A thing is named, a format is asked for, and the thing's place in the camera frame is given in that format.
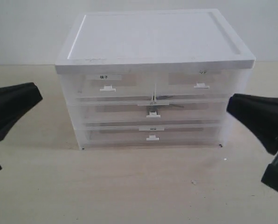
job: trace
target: drawer handle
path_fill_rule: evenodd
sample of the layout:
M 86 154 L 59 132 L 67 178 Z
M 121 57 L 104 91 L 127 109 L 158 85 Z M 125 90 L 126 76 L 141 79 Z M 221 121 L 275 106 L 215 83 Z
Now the drawer handle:
M 161 115 L 157 114 L 157 112 L 149 112 L 149 115 L 146 116 L 147 118 L 160 118 Z
M 209 85 L 205 85 L 204 83 L 197 83 L 194 86 L 194 89 L 209 89 Z
M 112 88 L 112 85 L 105 85 L 102 89 L 100 89 L 101 92 L 116 92 L 115 88 Z
M 155 135 L 150 135 L 149 138 L 146 138 L 146 141 L 159 141 L 160 138 L 157 138 Z

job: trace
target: table surface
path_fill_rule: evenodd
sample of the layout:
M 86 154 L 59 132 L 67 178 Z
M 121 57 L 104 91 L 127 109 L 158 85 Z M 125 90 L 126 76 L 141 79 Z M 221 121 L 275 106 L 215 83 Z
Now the table surface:
M 35 82 L 44 100 L 0 143 L 0 223 L 278 223 L 273 159 L 235 122 L 223 148 L 79 151 L 53 66 L 0 66 L 0 86 Z M 248 94 L 278 97 L 278 62 L 257 63 Z

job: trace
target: plastic drawer unit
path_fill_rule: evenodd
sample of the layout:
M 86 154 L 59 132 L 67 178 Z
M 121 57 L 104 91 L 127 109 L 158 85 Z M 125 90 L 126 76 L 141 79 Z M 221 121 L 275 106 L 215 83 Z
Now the plastic drawer unit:
M 255 57 L 217 9 L 77 17 L 56 61 L 80 149 L 223 145 Z

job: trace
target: white lid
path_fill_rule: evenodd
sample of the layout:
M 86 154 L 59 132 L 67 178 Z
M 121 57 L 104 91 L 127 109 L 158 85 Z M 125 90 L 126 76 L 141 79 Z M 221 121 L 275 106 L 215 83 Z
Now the white lid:
M 159 63 L 249 69 L 254 61 L 217 9 L 104 12 L 79 15 L 56 69 Z

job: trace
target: translucent plastic drawer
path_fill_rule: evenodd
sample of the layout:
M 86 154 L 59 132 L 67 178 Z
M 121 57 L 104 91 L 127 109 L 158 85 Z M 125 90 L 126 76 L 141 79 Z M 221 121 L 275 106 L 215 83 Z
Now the translucent plastic drawer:
M 90 74 L 60 75 L 67 103 L 80 98 L 152 97 L 155 86 L 153 74 Z
M 251 70 L 201 70 L 188 73 L 162 73 L 157 79 L 157 94 L 213 94 L 241 92 Z
M 226 113 L 225 99 L 157 100 L 150 101 L 101 102 L 102 104 L 68 106 L 74 128 L 88 123 L 141 122 L 167 120 L 223 119 Z
M 138 142 L 179 142 L 214 140 L 218 138 L 217 124 L 179 126 L 117 126 L 112 129 L 75 130 L 80 147 L 99 144 Z

